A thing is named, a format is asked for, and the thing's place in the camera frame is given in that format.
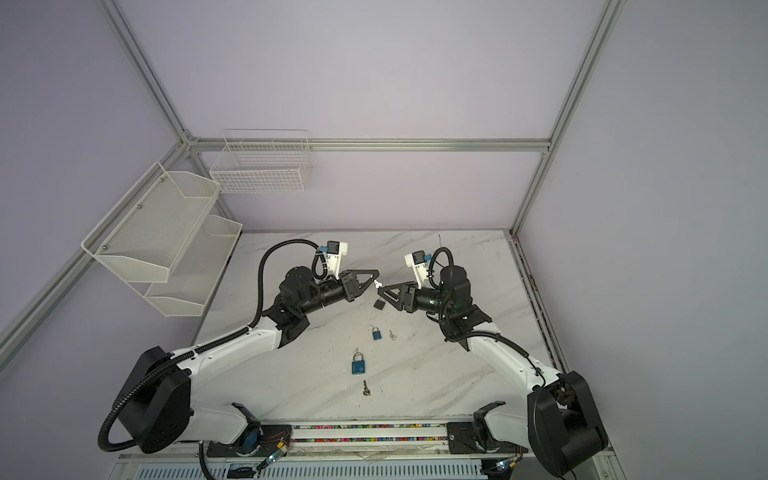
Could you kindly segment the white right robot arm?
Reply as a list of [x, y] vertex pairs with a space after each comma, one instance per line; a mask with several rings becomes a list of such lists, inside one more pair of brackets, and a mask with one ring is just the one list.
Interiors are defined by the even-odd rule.
[[609, 438], [586, 379], [534, 358], [505, 337], [472, 298], [466, 270], [447, 265], [435, 284], [378, 284], [378, 295], [398, 311], [422, 311], [444, 340], [490, 365], [520, 397], [515, 405], [491, 402], [473, 414], [473, 440], [484, 452], [515, 445], [531, 451], [552, 476], [561, 477], [607, 448]]

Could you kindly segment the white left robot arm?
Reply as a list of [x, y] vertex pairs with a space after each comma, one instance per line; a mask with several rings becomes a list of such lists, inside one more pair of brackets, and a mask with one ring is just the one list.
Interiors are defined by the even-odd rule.
[[193, 395], [228, 370], [288, 345], [308, 328], [310, 313], [354, 301], [378, 276], [376, 270], [343, 270], [318, 280], [309, 268], [295, 267], [266, 310], [266, 324], [174, 352], [160, 347], [145, 351], [100, 427], [99, 448], [114, 452], [138, 447], [153, 454], [178, 441], [209, 441], [242, 453], [253, 451], [261, 423], [243, 404], [204, 404]]

